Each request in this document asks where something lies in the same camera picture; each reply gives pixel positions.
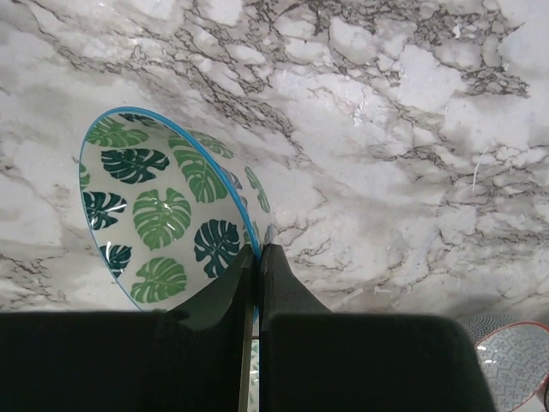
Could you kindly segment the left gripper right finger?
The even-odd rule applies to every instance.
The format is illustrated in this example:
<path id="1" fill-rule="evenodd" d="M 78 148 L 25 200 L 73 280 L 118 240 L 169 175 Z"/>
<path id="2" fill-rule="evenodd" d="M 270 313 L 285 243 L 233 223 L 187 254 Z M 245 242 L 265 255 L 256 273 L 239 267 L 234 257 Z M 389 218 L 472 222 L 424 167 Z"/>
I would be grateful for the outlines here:
<path id="1" fill-rule="evenodd" d="M 264 249 L 259 281 L 261 410 L 494 410 L 457 322 L 331 312 L 275 244 Z"/>

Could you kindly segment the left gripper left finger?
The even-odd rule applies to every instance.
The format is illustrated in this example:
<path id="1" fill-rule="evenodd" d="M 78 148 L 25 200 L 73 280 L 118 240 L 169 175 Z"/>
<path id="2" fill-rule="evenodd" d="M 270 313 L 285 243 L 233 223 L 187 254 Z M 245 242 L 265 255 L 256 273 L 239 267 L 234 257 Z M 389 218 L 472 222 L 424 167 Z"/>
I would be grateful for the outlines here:
<path id="1" fill-rule="evenodd" d="M 244 411 L 255 258 L 175 308 L 5 312 L 4 411 Z"/>

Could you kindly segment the green leaf pattern bowl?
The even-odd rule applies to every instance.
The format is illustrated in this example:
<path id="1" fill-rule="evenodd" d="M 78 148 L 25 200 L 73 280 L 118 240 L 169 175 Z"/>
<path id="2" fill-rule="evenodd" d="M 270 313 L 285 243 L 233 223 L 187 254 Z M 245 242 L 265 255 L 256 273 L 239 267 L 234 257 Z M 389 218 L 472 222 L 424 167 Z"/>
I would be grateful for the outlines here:
<path id="1" fill-rule="evenodd" d="M 220 278 L 275 224 L 260 179 L 229 146 L 139 107 L 99 116 L 80 152 L 87 225 L 114 280 L 142 311 L 169 311 Z"/>

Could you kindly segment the blue hexagon red-rim bowl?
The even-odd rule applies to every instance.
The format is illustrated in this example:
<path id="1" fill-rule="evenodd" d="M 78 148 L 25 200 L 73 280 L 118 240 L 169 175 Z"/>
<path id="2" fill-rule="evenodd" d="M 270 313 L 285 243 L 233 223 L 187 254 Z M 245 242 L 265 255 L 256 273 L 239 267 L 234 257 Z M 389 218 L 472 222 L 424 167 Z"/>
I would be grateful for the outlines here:
<path id="1" fill-rule="evenodd" d="M 462 321 L 497 411 L 515 411 L 548 380 L 548 327 L 509 314 L 484 313 Z"/>

